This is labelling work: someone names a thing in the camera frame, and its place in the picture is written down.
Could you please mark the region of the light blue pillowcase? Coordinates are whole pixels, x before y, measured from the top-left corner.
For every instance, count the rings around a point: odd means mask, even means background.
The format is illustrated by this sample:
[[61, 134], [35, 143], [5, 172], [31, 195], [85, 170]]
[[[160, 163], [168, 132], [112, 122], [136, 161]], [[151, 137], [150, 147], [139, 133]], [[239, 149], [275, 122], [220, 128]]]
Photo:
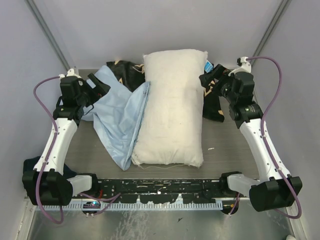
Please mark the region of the light blue pillowcase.
[[131, 155], [148, 101], [150, 83], [144, 82], [131, 92], [106, 65], [94, 75], [110, 86], [110, 90], [93, 107], [85, 107], [85, 115], [81, 119], [93, 122], [94, 130], [113, 161], [126, 171], [131, 165]]

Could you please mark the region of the white pillow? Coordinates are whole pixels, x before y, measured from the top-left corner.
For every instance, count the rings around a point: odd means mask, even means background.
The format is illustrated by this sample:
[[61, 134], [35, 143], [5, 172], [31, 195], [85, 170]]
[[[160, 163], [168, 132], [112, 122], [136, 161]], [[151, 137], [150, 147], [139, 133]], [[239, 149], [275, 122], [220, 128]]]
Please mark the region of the white pillow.
[[183, 164], [199, 168], [203, 164], [204, 88], [199, 77], [207, 58], [206, 51], [196, 49], [143, 56], [149, 92], [131, 155], [135, 165]]

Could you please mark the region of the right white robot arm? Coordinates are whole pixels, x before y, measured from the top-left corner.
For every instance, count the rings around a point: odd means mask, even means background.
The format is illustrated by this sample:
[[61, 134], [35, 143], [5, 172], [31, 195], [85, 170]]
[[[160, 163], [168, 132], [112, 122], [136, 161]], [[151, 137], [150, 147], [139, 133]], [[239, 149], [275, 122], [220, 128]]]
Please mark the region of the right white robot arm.
[[258, 179], [253, 179], [239, 171], [223, 173], [219, 179], [220, 193], [225, 197], [239, 193], [249, 198], [257, 212], [297, 204], [303, 183], [298, 176], [291, 175], [271, 141], [263, 111], [253, 100], [255, 82], [249, 68], [230, 71], [218, 64], [199, 79], [203, 87], [211, 87], [213, 93], [229, 103], [229, 115], [247, 141], [259, 174]]

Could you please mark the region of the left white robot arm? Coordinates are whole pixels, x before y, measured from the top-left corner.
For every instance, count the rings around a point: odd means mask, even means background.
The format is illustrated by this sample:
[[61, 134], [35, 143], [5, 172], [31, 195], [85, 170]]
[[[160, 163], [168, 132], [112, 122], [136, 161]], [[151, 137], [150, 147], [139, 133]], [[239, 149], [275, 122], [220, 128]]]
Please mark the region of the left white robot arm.
[[49, 113], [52, 128], [47, 144], [31, 170], [23, 173], [22, 183], [27, 196], [36, 206], [67, 206], [72, 197], [84, 193], [95, 198], [100, 193], [100, 184], [94, 173], [80, 173], [73, 177], [64, 175], [65, 158], [81, 118], [87, 107], [104, 97], [111, 89], [93, 73], [83, 80], [70, 69], [60, 75], [61, 96], [56, 108]]

